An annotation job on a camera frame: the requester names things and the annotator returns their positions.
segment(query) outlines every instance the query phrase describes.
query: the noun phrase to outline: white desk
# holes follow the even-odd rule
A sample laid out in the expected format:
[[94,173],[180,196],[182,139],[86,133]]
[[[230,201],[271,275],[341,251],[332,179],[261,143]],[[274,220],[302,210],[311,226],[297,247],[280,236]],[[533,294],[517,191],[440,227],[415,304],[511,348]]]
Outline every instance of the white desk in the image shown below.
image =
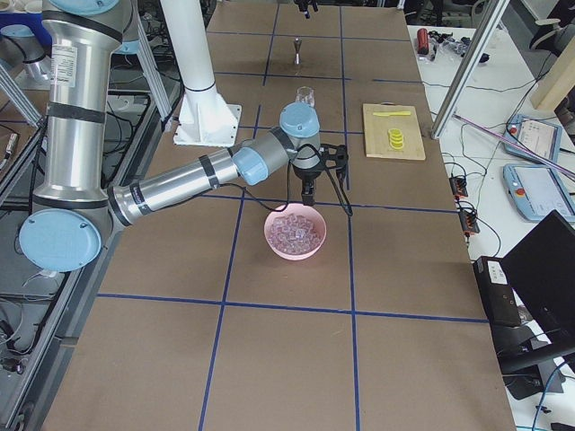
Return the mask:
[[[413,40],[420,27],[409,26],[409,32]],[[437,30],[442,33],[454,33],[454,37],[460,39],[463,36],[472,37],[473,29],[426,27],[428,30]],[[506,89],[518,87],[534,79],[523,58],[519,54],[511,37],[505,31],[497,30],[493,35],[488,49],[490,60],[478,65],[468,85]],[[450,85],[456,70],[459,67],[459,59],[446,53],[438,52],[433,62],[419,62],[421,79],[426,84],[426,95],[431,111],[438,112],[442,101],[447,94],[447,88],[430,86],[429,84]],[[526,93],[531,84],[523,88],[508,92],[494,92],[468,88],[464,91],[457,106],[457,113],[482,126],[494,126],[504,123],[513,112],[519,101]],[[527,97],[519,113],[523,113],[538,119],[553,117],[552,112],[535,110]],[[550,119],[552,123],[559,124],[557,119]],[[479,189],[482,183],[480,175],[471,175],[467,178],[467,190],[469,202],[478,207],[478,216],[493,227],[501,238],[501,248],[498,256],[504,256],[512,249],[533,227],[534,223],[526,221],[516,210],[511,202],[507,189],[503,182],[502,169],[507,163],[527,163],[527,161],[507,154],[495,138],[485,135],[483,132],[471,127],[464,128],[464,148],[460,140],[461,126],[463,123],[451,119],[447,128],[440,138],[441,149],[445,162],[456,162],[464,166],[467,173],[483,172],[482,168],[473,161],[483,166],[488,166],[487,175],[482,185],[481,194]],[[502,132],[504,126],[494,128]],[[575,149],[573,143],[563,131],[562,147],[570,150]],[[559,164],[575,169],[575,156],[560,154]],[[454,169],[454,175],[461,174],[457,166],[446,165],[447,173]],[[572,181],[564,179],[564,184],[569,191],[575,190]],[[469,256],[477,259],[482,255],[493,255],[498,249],[498,240],[485,225],[480,224],[480,234],[472,236],[469,246]],[[564,374],[571,375],[571,370],[563,367]],[[553,412],[547,415],[541,413],[537,426],[551,429],[551,422],[562,422],[575,425],[575,381],[568,379],[563,385],[564,394],[547,394],[544,405]],[[540,394],[534,395],[522,401],[514,400],[509,395],[509,403],[513,410],[515,422],[518,426],[531,427],[535,414],[535,406],[539,402]]]

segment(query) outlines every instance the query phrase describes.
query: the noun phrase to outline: red object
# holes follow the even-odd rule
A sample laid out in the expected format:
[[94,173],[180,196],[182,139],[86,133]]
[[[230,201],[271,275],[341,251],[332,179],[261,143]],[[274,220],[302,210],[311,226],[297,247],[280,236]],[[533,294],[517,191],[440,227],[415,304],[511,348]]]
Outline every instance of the red object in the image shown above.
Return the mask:
[[417,30],[417,53],[423,56],[429,53],[429,36],[425,29]]

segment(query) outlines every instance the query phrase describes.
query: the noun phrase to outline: yellow knife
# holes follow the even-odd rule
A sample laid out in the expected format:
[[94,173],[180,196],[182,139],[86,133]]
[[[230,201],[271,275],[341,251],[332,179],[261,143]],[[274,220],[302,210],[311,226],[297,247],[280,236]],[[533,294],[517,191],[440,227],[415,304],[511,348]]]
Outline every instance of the yellow knife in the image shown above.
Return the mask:
[[392,117],[392,116],[409,116],[411,112],[409,110],[396,110],[391,112],[374,112],[376,117]]

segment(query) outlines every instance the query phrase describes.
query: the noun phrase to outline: wooden cutting board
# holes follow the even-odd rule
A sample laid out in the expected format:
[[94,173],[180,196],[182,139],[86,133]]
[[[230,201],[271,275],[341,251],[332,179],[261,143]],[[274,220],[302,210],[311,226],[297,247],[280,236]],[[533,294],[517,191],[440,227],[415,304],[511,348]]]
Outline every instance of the wooden cutting board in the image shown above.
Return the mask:
[[[411,112],[409,116],[378,117],[374,112]],[[421,139],[420,125],[415,108],[402,105],[363,105],[364,137],[366,156],[396,160],[425,160],[425,150]],[[387,131],[399,128],[403,133],[403,148],[393,149],[389,144]]]

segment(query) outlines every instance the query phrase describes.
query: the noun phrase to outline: blue cable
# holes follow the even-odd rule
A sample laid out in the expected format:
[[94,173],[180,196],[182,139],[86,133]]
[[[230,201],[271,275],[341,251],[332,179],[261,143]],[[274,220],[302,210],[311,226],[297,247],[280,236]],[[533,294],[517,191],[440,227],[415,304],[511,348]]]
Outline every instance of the blue cable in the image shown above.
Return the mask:
[[535,428],[535,424],[537,423],[537,418],[539,418],[539,412],[541,411],[541,407],[543,406],[543,401],[545,400],[545,395],[547,391],[549,391],[549,387],[551,386],[551,382],[555,378],[555,375],[559,373],[559,370],[564,366],[567,365],[567,361],[561,362],[559,365],[555,367],[549,378],[547,379],[547,383],[543,389],[543,393],[541,394],[541,399],[539,400],[539,404],[537,405],[537,411],[535,412],[535,417],[533,418],[533,425],[531,426],[531,431],[537,431],[538,428]]
[[[517,428],[517,429],[533,429],[533,427],[519,427],[517,425],[515,425],[515,428]],[[544,428],[536,428],[535,431],[547,431],[547,430]]]

